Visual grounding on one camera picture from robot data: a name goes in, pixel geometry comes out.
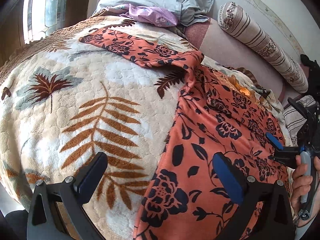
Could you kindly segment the right hand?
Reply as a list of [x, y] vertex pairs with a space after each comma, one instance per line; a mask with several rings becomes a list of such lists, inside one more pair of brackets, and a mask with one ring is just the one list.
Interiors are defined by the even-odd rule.
[[[294, 210], [295, 215], [298, 215], [298, 211], [300, 210], [300, 198], [301, 196], [307, 194], [311, 189], [312, 176], [305, 176], [304, 173], [307, 171], [308, 166], [303, 164], [301, 161], [301, 157], [299, 155], [296, 156], [296, 164], [297, 168], [293, 172], [293, 184], [292, 184], [292, 195], [291, 195], [291, 206]], [[311, 212], [311, 217], [309, 220], [300, 220], [298, 222], [298, 227], [303, 227], [308, 224], [313, 218], [316, 217], [319, 212], [319, 188], [317, 189], [317, 193], [314, 197], [313, 209]]]

